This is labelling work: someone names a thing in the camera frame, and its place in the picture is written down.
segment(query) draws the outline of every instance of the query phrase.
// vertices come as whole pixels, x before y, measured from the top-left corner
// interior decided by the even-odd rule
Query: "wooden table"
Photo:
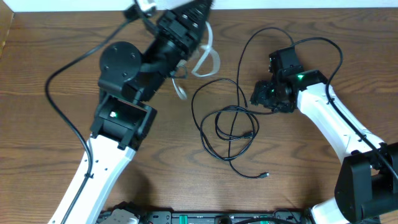
[[[0,223],[45,223],[60,203],[83,154],[75,135],[44,97],[45,79],[101,42],[121,23],[120,12],[18,13],[0,61]],[[260,116],[252,147],[233,164],[245,174],[269,171],[266,179],[238,177],[225,162],[207,154],[190,112],[193,92],[209,80],[236,78],[241,51],[263,27],[280,27],[295,40],[327,37],[341,46],[345,62],[332,85],[342,102],[385,142],[398,141],[398,9],[294,9],[213,11],[210,22],[220,72],[210,78],[179,80],[189,94],[176,95],[167,80],[150,105],[158,110],[153,128],[116,182],[105,208],[122,201],[174,210],[264,211],[307,208],[333,196],[340,163],[316,126],[299,111]],[[141,22],[125,28],[125,40],[144,51],[152,40]],[[240,84],[250,97],[258,80],[268,80],[268,54],[286,47],[280,32],[258,35],[246,51]],[[326,76],[338,63],[336,50],[322,42],[297,46],[306,69]],[[61,109],[89,136],[98,103],[100,53],[61,74],[51,91]],[[211,63],[203,69],[209,70]],[[217,83],[197,96],[197,116],[236,103],[234,86]],[[261,107],[250,109],[267,111]],[[236,133],[248,130],[240,115]],[[232,115],[221,125],[228,130]],[[220,154],[227,144],[205,131]],[[244,142],[233,144],[237,151]],[[396,223],[394,214],[384,222]]]

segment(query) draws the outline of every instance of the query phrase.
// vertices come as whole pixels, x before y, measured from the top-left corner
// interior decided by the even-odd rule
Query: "black cable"
[[[200,125],[197,123],[197,120],[196,120],[196,117],[195,117],[195,113],[194,113],[194,110],[193,110],[193,102],[194,102],[194,100],[195,100],[195,97],[196,97],[197,93],[198,93],[202,88],[204,88],[205,86],[210,85],[210,84],[215,83],[215,82],[220,82],[220,81],[227,81],[227,82],[230,82],[230,83],[232,83],[232,84],[235,84],[235,85],[238,87],[238,90],[241,91],[241,93],[242,93],[242,96],[243,96],[243,99],[244,99],[245,107],[246,107],[246,108],[248,107],[248,103],[247,103],[247,101],[246,101],[246,97],[245,97],[245,95],[244,95],[242,89],[241,89],[240,86],[238,86],[238,84],[237,84],[236,82],[234,82],[233,80],[230,80],[230,79],[227,79],[227,78],[220,78],[220,79],[217,79],[217,80],[210,81],[210,82],[208,82],[208,83],[202,85],[201,87],[199,87],[199,88],[196,90],[196,92],[193,94],[193,96],[192,96],[191,110],[192,110],[192,118],[193,118],[193,121],[195,122],[195,125],[196,125],[196,127],[198,128],[198,130],[199,130],[199,132],[200,132],[200,139],[201,139],[201,142],[202,142],[202,146],[203,146],[203,148],[205,149],[205,151],[208,152],[212,157],[214,157],[214,158],[216,158],[216,159],[219,159],[219,160],[221,160],[221,161],[228,161],[229,164],[230,164],[230,166],[231,166],[231,168],[232,168],[238,175],[240,175],[241,177],[245,177],[245,178],[248,178],[248,179],[256,179],[256,178],[264,178],[264,177],[267,177],[267,176],[268,176],[268,173],[267,173],[267,172],[261,173],[260,175],[254,176],[254,177],[247,176],[247,175],[243,175],[243,174],[241,174],[240,172],[238,172],[238,171],[232,166],[231,161],[234,160],[234,159],[236,159],[236,158],[238,158],[238,157],[241,156],[242,154],[244,154],[244,153],[249,149],[249,147],[250,147],[250,145],[252,144],[254,138],[257,136],[257,133],[258,133],[258,131],[259,131],[259,121],[258,121],[258,119],[256,118],[255,114],[256,114],[256,115],[267,115],[267,114],[272,114],[273,112],[269,112],[269,113],[260,113],[260,112],[255,112],[255,111],[249,111],[249,110],[247,110],[246,108],[243,108],[243,107],[241,107],[241,106],[234,106],[234,105],[231,105],[231,106],[227,106],[227,107],[223,108],[222,110],[215,111],[215,112],[212,112],[212,113],[206,115],[206,116],[202,119]],[[229,139],[226,139],[226,140],[225,140],[225,141],[229,141],[229,143],[230,143],[231,141],[233,141],[232,138],[235,138],[234,140],[238,140],[238,139],[242,139],[242,138],[251,138],[250,141],[246,144],[246,146],[245,146],[239,153],[237,153],[235,156],[231,156],[231,154],[230,154],[230,150],[231,150],[231,146],[230,146],[230,145],[229,145],[229,150],[228,150],[228,151],[229,151],[229,152],[228,152],[228,157],[222,157],[222,156],[220,156],[220,155],[213,149],[213,147],[211,146],[211,144],[210,144],[210,142],[209,142],[209,140],[208,140],[206,134],[203,132],[203,123],[205,122],[205,120],[206,120],[209,116],[211,116],[211,115],[213,115],[213,114],[217,114],[217,115],[216,115],[216,120],[215,120],[216,127],[217,127],[217,126],[218,126],[218,118],[219,118],[219,116],[220,116],[220,114],[221,114],[222,112],[246,113],[247,116],[248,116],[248,118],[249,118],[249,120],[250,120],[250,122],[251,122],[251,124],[252,124],[252,131],[251,131],[250,135],[233,136],[233,137],[232,137],[232,135],[229,135],[229,134],[225,134],[225,133],[224,133],[224,135],[227,135],[227,136],[229,137]]]
[[[93,49],[87,51],[82,56],[74,59],[72,62],[68,63],[64,67],[58,69],[45,82],[44,91],[45,91],[45,96],[47,97],[47,100],[49,101],[51,107],[60,115],[60,117],[64,120],[64,122],[66,122],[66,124],[70,127],[70,129],[77,135],[78,139],[80,140],[81,144],[84,147],[85,152],[87,153],[87,158],[88,158],[88,168],[87,168],[87,173],[85,174],[85,178],[84,178],[83,182],[81,183],[80,188],[78,189],[78,191],[77,191],[77,193],[75,195],[75,198],[72,200],[72,202],[71,202],[67,212],[65,213],[65,216],[63,217],[61,223],[65,223],[66,222],[70,212],[73,209],[73,206],[76,204],[76,201],[78,200],[81,192],[83,191],[88,179],[91,177],[91,171],[93,169],[93,156],[91,154],[90,148],[87,146],[86,141],[85,141],[84,137],[81,135],[81,133],[79,132],[79,130],[77,130],[75,125],[73,125],[73,123],[67,118],[67,116],[60,110],[60,108],[55,104],[55,102],[53,101],[52,97],[50,96],[50,83],[57,75],[59,75],[60,73],[62,73],[66,69],[72,67],[74,64],[76,64],[76,63],[80,62],[81,60],[87,58],[88,56],[92,55],[97,50],[99,50],[100,48],[105,46],[116,34],[118,34],[118,32],[120,32],[129,23],[130,23],[130,21],[123,22],[109,37],[107,37],[104,41],[102,41],[102,43],[98,44]]]
[[[397,172],[394,170],[394,168],[392,168],[391,164],[387,161],[387,159],[379,152],[379,150],[366,138],[366,135],[362,134],[356,127],[355,125],[340,111],[340,109],[335,105],[333,98],[330,97],[330,92],[329,90],[329,86],[330,86],[330,82],[332,81],[333,77],[336,75],[337,71],[340,69],[341,64],[343,64],[343,51],[341,50],[341,48],[335,44],[333,41],[324,38],[324,37],[311,37],[311,38],[307,38],[307,39],[303,39],[300,41],[297,41],[296,43],[292,44],[292,46],[295,46],[297,44],[301,44],[307,41],[311,41],[311,40],[323,40],[328,42],[329,44],[333,45],[339,55],[340,55],[340,62],[337,65],[335,71],[331,74],[328,82],[326,83],[326,87],[325,87],[325,92],[326,92],[326,98],[328,99],[328,102],[331,104],[331,106],[335,109],[335,111],[340,115],[340,117],[348,124],[348,126],[355,132],[355,134],[357,134],[360,138],[360,141],[364,141],[372,150],[374,153],[376,153],[377,157],[384,163],[384,165],[386,165],[387,169],[391,172],[391,174],[398,180],[398,175]]]
[[[274,222],[275,224],[294,224],[294,223],[289,222],[287,220],[283,220],[283,219],[280,219],[280,218],[271,218],[271,217],[250,218],[250,219],[247,219],[247,220],[243,220],[243,221],[237,222],[235,224],[249,224],[249,223],[261,222],[261,221]]]
[[[290,211],[290,210],[287,209],[287,208],[280,208],[280,209],[275,210],[275,211],[272,213],[272,216],[273,216],[274,218],[276,218],[276,213],[282,212],[282,211],[290,212],[290,214],[292,214],[292,216],[293,216],[294,221],[296,221],[296,223],[300,223],[300,222],[296,219],[296,217],[294,216],[293,212]]]
[[[201,139],[201,142],[202,142],[202,145],[203,145],[203,148],[205,149],[205,151],[208,152],[211,156],[213,156],[216,159],[219,159],[221,161],[229,162],[229,166],[232,168],[233,171],[235,171],[235,173],[237,173],[239,176],[247,178],[247,179],[265,178],[265,177],[267,177],[269,175],[269,173],[268,172],[263,172],[263,173],[261,173],[260,175],[257,175],[257,176],[244,175],[244,174],[240,173],[239,171],[237,171],[235,169],[235,167],[232,165],[232,160],[238,158],[239,156],[242,156],[242,154],[244,154],[249,149],[249,147],[251,146],[254,138],[256,137],[260,126],[259,126],[259,122],[258,122],[255,114],[257,114],[257,115],[267,115],[267,114],[272,114],[273,112],[270,112],[270,113],[259,113],[259,112],[255,112],[255,111],[249,111],[249,110],[246,109],[248,107],[248,103],[246,101],[246,97],[245,97],[242,89],[239,87],[239,71],[240,71],[240,68],[241,68],[241,62],[242,62],[242,59],[243,59],[244,52],[246,51],[246,48],[249,45],[250,41],[252,41],[252,39],[258,33],[262,32],[264,30],[271,30],[271,29],[283,32],[284,34],[287,35],[287,37],[289,38],[291,44],[294,43],[293,38],[286,31],[284,31],[284,30],[282,30],[280,28],[277,28],[277,27],[267,27],[267,28],[264,28],[264,29],[261,29],[261,30],[257,31],[256,33],[254,33],[250,37],[250,39],[248,40],[248,42],[246,43],[246,45],[243,48],[243,51],[242,51],[242,54],[241,54],[241,58],[239,59],[239,63],[238,63],[238,72],[236,74],[236,82],[234,82],[234,81],[232,81],[230,79],[227,79],[227,78],[220,78],[220,79],[208,82],[208,83],[202,85],[201,87],[199,87],[199,89],[196,90],[195,94],[192,97],[192,102],[191,102],[193,121],[195,122],[195,125],[196,125],[196,127],[198,128],[198,130],[200,132],[200,139]],[[212,112],[212,113],[208,114],[207,116],[205,116],[202,119],[201,126],[199,127],[199,125],[198,125],[198,123],[197,123],[197,121],[195,119],[195,114],[193,112],[193,101],[195,99],[195,96],[198,93],[198,91],[201,90],[203,87],[205,87],[205,86],[207,86],[207,85],[209,85],[211,83],[219,82],[219,81],[228,81],[228,82],[231,82],[231,83],[236,85],[236,96],[237,96],[237,99],[238,99],[238,104],[236,106],[227,106],[227,107],[225,107],[222,110],[215,111],[215,112]],[[244,105],[245,105],[246,108],[240,107],[239,91],[242,93],[242,96],[243,96],[243,99],[244,99]],[[229,132],[229,134],[223,132],[220,129],[220,127],[218,126],[218,120],[219,120],[220,115],[221,115],[222,112],[235,112],[235,117],[233,119],[233,122],[232,122],[232,125],[231,125],[231,131]],[[249,120],[251,122],[251,125],[252,125],[252,131],[250,133],[243,134],[242,136],[232,135],[233,128],[234,128],[236,117],[238,116],[238,113],[246,113],[246,115],[248,116],[248,118],[249,118]],[[203,126],[204,120],[206,120],[210,115],[213,115],[213,114],[217,114],[216,118],[215,118],[215,131],[216,131],[217,136],[223,141],[228,141],[228,157],[222,157],[217,152],[215,152],[215,150],[212,148],[208,138],[206,137],[206,134],[203,133],[203,131],[202,131],[202,126]],[[231,156],[231,142],[237,141],[237,140],[240,140],[240,139],[249,139],[249,138],[251,140],[246,144],[246,146],[244,146],[243,149],[239,153],[237,153],[235,156]]]

